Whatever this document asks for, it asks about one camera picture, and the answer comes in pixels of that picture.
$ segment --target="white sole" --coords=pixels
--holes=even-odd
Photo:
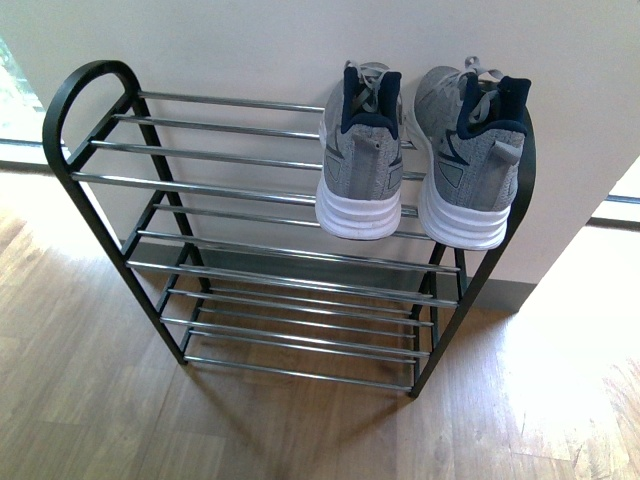
[[[443,200],[435,185],[431,141],[420,129],[413,109],[407,112],[405,125],[413,144],[427,156],[427,175],[418,199],[418,217],[427,235],[436,242],[465,250],[489,250],[500,245],[511,207],[481,212]]]
[[[378,240],[398,228],[400,190],[387,200],[352,200],[327,187],[322,175],[316,191],[316,218],[331,235],[351,240]]]

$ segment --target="metal rod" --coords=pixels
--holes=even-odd
[[[442,257],[444,255],[446,247],[441,243],[436,243],[433,246],[433,250],[431,251],[431,257],[429,258],[429,263],[432,265],[440,265],[442,262]],[[418,292],[427,294],[429,291],[429,282],[432,280],[431,272],[427,272],[422,276],[422,281],[420,282],[420,287],[418,287]],[[409,318],[413,318],[417,320],[420,318],[420,312],[422,311],[422,306],[425,304],[415,303],[411,308],[411,316]]]
[[[363,386],[367,386],[367,387],[377,387],[377,388],[386,388],[386,389],[390,389],[390,390],[400,390],[402,392],[410,392],[411,391],[411,387],[404,387],[402,385],[394,385],[391,383],[380,383],[380,382],[370,382],[368,380],[358,380],[358,379],[353,379],[353,378],[346,378],[346,377],[336,377],[336,376],[332,376],[332,375],[319,375],[319,374],[315,374],[315,373],[305,373],[305,372],[298,372],[295,370],[284,370],[281,368],[272,368],[272,367],[261,367],[258,365],[249,365],[246,363],[237,363],[237,362],[227,362],[224,360],[214,360],[211,358],[203,358],[203,357],[194,357],[191,355],[187,355],[185,356],[186,360],[189,360],[191,362],[196,362],[196,363],[208,363],[210,365],[220,365],[223,367],[231,367],[231,368],[242,368],[245,370],[254,370],[254,371],[258,371],[258,372],[268,372],[268,373],[280,373],[280,374],[284,374],[284,375],[291,375],[294,377],[303,377],[303,378],[311,378],[314,380],[329,380],[329,381],[333,381],[333,382],[340,382],[340,383],[351,383],[351,384],[355,384],[355,385],[363,385]]]
[[[422,327],[431,326],[431,324],[428,322],[422,322],[420,325],[416,325],[415,320],[407,320],[404,318],[382,317],[379,315],[369,315],[364,313],[345,312],[345,311],[328,310],[328,309],[321,309],[321,308],[311,308],[311,307],[305,307],[301,305],[290,305],[290,304],[284,304],[284,303],[266,302],[263,300],[254,300],[250,298],[230,297],[228,295],[218,295],[214,293],[199,293],[199,292],[191,292],[188,290],[178,290],[174,288],[170,289],[169,292],[171,294],[183,295],[185,297],[191,297],[191,298],[218,300],[221,302],[238,303],[241,305],[252,305],[255,307],[278,308],[281,310],[288,310],[292,312],[313,313],[316,315],[327,315],[327,316],[344,316],[344,317],[360,318],[363,320],[373,320],[377,322],[394,323],[398,325],[413,325],[413,326],[422,326]],[[412,335],[405,335],[405,334],[394,334],[394,335],[402,336],[402,337],[412,336]]]
[[[252,107],[252,108],[266,108],[272,110],[287,110],[293,112],[306,112],[306,113],[323,113],[323,107],[313,107],[310,105],[300,105],[295,103],[286,102],[266,102],[262,100],[245,100],[241,98],[222,98],[222,97],[209,97],[204,95],[181,95],[175,93],[160,93],[160,92],[138,92],[138,96],[141,98],[148,98],[153,100],[170,100],[177,102],[191,102],[191,103],[208,103],[213,105],[228,105],[232,107]]]
[[[201,307],[200,311],[203,313],[212,313],[217,315],[224,315],[227,317],[241,317],[241,318],[251,318],[253,320],[267,320],[270,322],[287,323],[289,325],[302,325],[304,327],[315,327],[315,328],[324,328],[327,330],[341,330],[345,332],[366,333],[367,335],[374,334],[374,335],[383,335],[383,336],[395,337],[395,338],[412,338],[413,337],[413,335],[407,335],[406,333],[388,332],[386,330],[374,330],[371,328],[346,327],[343,325],[310,322],[307,320],[292,320],[290,318],[274,317],[272,315],[260,315],[257,313],[248,313],[248,312],[239,311],[239,310],[225,310],[222,308]]]
[[[225,133],[241,133],[246,135],[293,138],[297,140],[318,141],[320,138],[320,135],[318,135],[317,133],[298,132],[294,130],[281,130],[273,128],[245,127],[241,125],[225,125],[220,123],[189,122],[171,118],[152,117],[150,115],[141,116],[116,114],[113,116],[113,118],[120,122],[136,123],[138,125],[152,125],[156,127],[188,128],[192,130],[209,130]],[[410,141],[403,140],[400,142],[400,145],[404,149],[415,150],[415,146]]]
[[[182,265],[187,260],[187,257],[189,256],[189,250],[192,248],[193,245],[188,243],[185,244],[180,250],[180,253],[178,254],[178,258],[176,259],[174,265]],[[173,287],[176,286],[176,283],[178,283],[178,278],[180,278],[180,275],[178,275],[177,273],[169,275],[169,278],[167,279],[164,288],[162,289],[162,293],[160,294],[160,298],[156,303],[156,310],[158,311],[158,313],[162,313],[167,306],[167,302],[169,301],[169,297],[172,293],[171,289],[173,289]]]
[[[161,180],[146,180],[142,178],[121,177],[117,175],[93,175],[76,172],[71,178],[78,182],[101,183],[105,185],[120,185],[123,187],[147,188],[164,192],[183,192],[197,195],[211,195],[239,200],[255,200],[260,202],[283,203],[287,205],[301,205],[313,207],[316,203],[315,195],[301,193],[269,192],[264,190],[241,190],[237,188],[218,187],[201,183],[165,182]],[[418,209],[413,205],[402,206],[402,216],[418,218]]]
[[[134,98],[128,93],[124,93],[116,101],[113,107],[102,117],[89,135],[87,135],[66,160],[66,163],[70,166],[70,171],[79,171],[87,164],[95,152],[95,147],[91,145],[91,140],[104,140],[107,138],[118,124],[117,120],[113,118],[113,115],[119,112],[126,112],[131,108],[133,102]]]
[[[245,165],[259,165],[264,167],[283,167],[300,170],[322,170],[321,163],[293,162],[286,160],[273,160],[264,158],[247,157],[244,155],[233,155],[229,153],[205,152],[199,150],[182,150],[166,147],[150,147],[148,145],[137,145],[132,143],[114,142],[91,142],[95,148],[103,150],[113,150],[118,152],[141,153],[145,155],[165,155],[168,157],[193,158],[197,160],[215,160],[219,162],[231,162]]]
[[[370,345],[365,343],[345,342],[342,340],[327,340],[315,337],[303,337],[300,335],[289,335],[286,333],[265,332],[264,330],[254,330],[251,328],[231,327],[228,325],[217,325],[203,322],[190,322],[189,320],[181,320],[179,318],[161,317],[163,323],[173,325],[187,325],[191,327],[208,328],[211,330],[222,330],[239,335],[252,335],[256,337],[277,338],[280,340],[290,340],[293,342],[311,343],[314,345],[324,345],[331,347],[353,348],[356,350],[364,350],[367,352],[388,353],[390,355],[400,355],[404,357],[428,357],[428,352],[414,352],[413,350],[405,350],[403,348],[383,347],[381,345]]]
[[[278,225],[292,225],[298,227],[311,227],[311,228],[320,228],[320,224],[318,222],[312,222],[309,220],[297,220],[292,218],[282,218],[282,217],[273,217],[267,215],[255,215],[252,213],[233,213],[233,212],[222,212],[218,210],[207,210],[203,208],[190,208],[190,207],[172,207],[171,205],[163,205],[157,204],[155,205],[156,210],[174,212],[180,211],[189,215],[206,215],[210,217],[217,218],[229,218],[233,220],[246,220],[250,222],[262,222],[262,223],[274,223]],[[414,233],[414,232],[403,232],[401,230],[396,230],[391,234],[392,237],[398,238],[409,238],[414,240],[431,240],[428,235],[424,233]]]
[[[469,280],[467,279],[467,263],[464,258],[464,250],[461,248],[454,249],[454,256],[456,267],[458,267],[458,273],[456,279],[458,283],[458,300],[460,300],[469,286]]]
[[[293,295],[279,295],[276,293],[262,293],[255,292],[251,290],[239,290],[234,288],[226,288],[216,286],[215,291],[217,293],[234,293],[238,295],[251,295],[255,297],[263,297],[263,298],[272,298],[272,299],[280,299],[280,300],[289,300],[294,302],[302,302],[302,303],[311,303],[315,305],[327,305],[331,307],[347,307],[354,308],[359,310],[369,310],[376,312],[387,312],[387,313],[397,313],[400,315],[408,315],[411,313],[410,310],[403,310],[400,308],[389,308],[389,307],[379,307],[374,305],[365,305],[360,303],[346,303],[346,302],[335,302],[332,300],[320,300],[316,298],[306,298],[306,297],[294,297]]]
[[[440,272],[440,273],[456,273],[457,268],[440,267],[434,265],[423,265],[419,263],[400,262],[397,260],[386,260],[383,258],[358,257],[354,255],[338,255],[332,253],[309,252],[305,250],[294,250],[288,248],[266,247],[261,245],[251,245],[245,243],[222,242],[209,238],[188,237],[185,235],[177,235],[174,233],[152,232],[148,230],[139,230],[141,237],[153,238],[156,240],[168,240],[172,242],[187,242],[196,245],[203,245],[209,249],[222,252],[237,252],[251,255],[270,255],[286,258],[304,258],[308,260],[317,260],[323,262],[345,263],[350,265],[387,267],[396,270],[419,271],[419,272]]]
[[[169,265],[158,265],[153,263],[127,261],[127,266],[140,271],[180,273],[190,276],[206,276],[222,280],[232,280],[247,282],[258,285],[271,285],[280,287],[300,288],[318,292],[344,293],[347,295],[357,295],[360,297],[379,298],[397,302],[418,303],[421,305],[438,305],[444,308],[455,308],[457,302],[449,300],[436,300],[431,295],[405,292],[400,290],[390,290],[380,287],[363,287],[358,285],[346,285],[332,282],[320,282],[316,280],[305,280],[300,278],[289,278],[278,275],[265,275],[262,273],[239,272],[212,267],[197,267],[182,265],[172,267]]]
[[[318,352],[318,353],[331,353],[335,355],[345,355],[349,357],[358,357],[358,358],[368,358],[370,360],[382,360],[384,362],[394,362],[394,363],[407,363],[412,364],[414,361],[408,358],[397,358],[397,357],[385,357],[382,355],[372,355],[369,353],[358,353],[358,352],[345,352],[343,350],[333,350],[331,348],[319,348],[319,347],[309,347],[307,345],[293,345],[291,343],[284,342],[271,342],[268,340],[259,340],[257,338],[247,338],[247,337],[236,337],[232,335],[221,335],[217,333],[211,332],[201,332],[199,330],[193,330],[192,335],[207,337],[207,338],[216,338],[221,340],[234,340],[238,342],[247,342],[247,343],[255,343],[258,345],[267,345],[271,347],[283,347],[283,348],[292,348],[296,350],[305,350],[309,352]]]
[[[160,205],[160,202],[162,201],[164,196],[165,193],[161,191],[155,191],[151,196],[151,199],[143,210],[142,215],[140,215],[140,218],[133,227],[133,230],[131,230],[129,238],[122,247],[122,255],[125,260],[129,260],[129,258],[131,258],[133,251],[140,242],[140,235],[138,234],[138,230],[143,230],[149,226],[149,223],[151,223],[151,219],[153,218],[153,214],[156,212],[156,205]]]

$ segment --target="shoe rack shelf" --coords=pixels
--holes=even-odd
[[[78,148],[65,158],[61,148],[61,133],[67,115],[80,92],[105,75],[117,77],[124,87],[124,93]],[[312,192],[272,192],[183,181],[176,174],[179,169],[175,168],[180,161],[200,159],[235,162],[242,164],[238,168],[247,169],[267,166],[279,169],[283,175],[289,169],[297,169],[319,179],[321,159],[315,163],[304,163],[166,148],[160,143],[156,127],[175,129],[176,132],[198,129],[302,140],[316,140],[317,135],[154,117],[147,101],[287,110],[318,115],[318,120],[323,109],[286,103],[145,92],[132,70],[119,61],[97,61],[79,68],[68,77],[53,98],[43,128],[43,143],[49,165],[177,361],[183,365],[209,364],[382,387],[417,397],[528,208],[535,178],[535,146],[529,118],[526,121],[531,133],[525,142],[519,171],[519,191],[512,205],[506,238],[499,247],[484,254],[479,268],[469,281],[463,250],[452,249],[454,262],[445,265],[444,253],[451,247],[411,231],[397,231],[393,240],[384,239],[380,242],[422,242],[424,258],[428,260],[424,263],[246,244],[242,239],[222,241],[194,233],[194,218],[198,222],[227,218],[244,222],[257,232],[265,224],[276,224],[282,229],[316,228],[318,235],[328,235],[319,230],[318,224],[313,221],[186,206],[189,202],[185,202],[185,199],[192,196],[202,199],[205,196],[238,203],[250,200],[286,204],[308,211],[314,205],[315,196]],[[139,127],[144,143],[109,141],[110,133],[124,123]],[[404,142],[403,147],[410,149],[412,145]],[[87,173],[86,166],[100,150],[118,152],[118,155],[146,155],[148,160],[145,161],[153,165],[157,179]],[[172,159],[171,162],[167,161],[167,157]],[[206,169],[207,165],[203,162],[202,168]],[[423,176],[424,173],[405,172],[404,181],[420,180]],[[148,203],[130,205],[131,209],[137,208],[139,219],[125,241],[118,242],[110,235],[109,226],[103,222],[83,189],[85,183],[128,187],[150,195]],[[179,233],[150,229],[152,219],[159,214],[169,215]],[[409,221],[418,221],[414,206],[404,205],[402,215],[415,219]],[[173,246],[175,260],[140,260],[139,251],[160,250],[164,245]],[[235,263],[224,261],[232,257],[249,260]],[[256,264],[269,263],[286,264],[289,269],[282,273],[277,269],[270,272],[253,268]],[[316,269],[328,271],[329,274],[335,271],[335,274],[329,281],[326,278],[319,280],[309,275]],[[382,276],[389,279],[409,275],[415,281],[408,282],[410,288],[394,280],[387,285],[372,286],[353,280],[357,275],[345,275],[345,271],[364,272],[363,276],[373,271],[378,274],[382,272]],[[161,293],[156,292],[157,301],[152,301],[149,288],[143,286],[140,275],[145,272],[162,276],[164,280]],[[455,280],[455,298],[445,299],[439,295],[443,289],[442,282],[447,280],[451,284]],[[188,304],[190,313],[182,317],[170,313],[168,305],[176,299],[180,299],[181,305]],[[443,328],[443,310],[451,312],[446,316],[446,328]],[[254,349],[262,354],[253,354]],[[297,359],[293,365],[290,361],[292,356]],[[352,364],[353,368],[342,368],[336,372],[333,366],[338,357],[348,358],[348,364]]]

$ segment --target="sneaker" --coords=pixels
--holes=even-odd
[[[486,70],[477,57],[465,67],[436,67],[423,77],[407,129],[429,158],[418,202],[427,235],[488,250],[502,243],[516,195],[531,82]],[[481,80],[485,73],[493,79]]]
[[[332,235],[375,240],[400,222],[400,78],[381,63],[347,62],[322,117],[325,149],[316,217]]]

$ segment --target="laminate floor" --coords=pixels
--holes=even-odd
[[[583,229],[411,401],[178,366],[57,181],[0,173],[0,478],[638,479],[639,246]]]

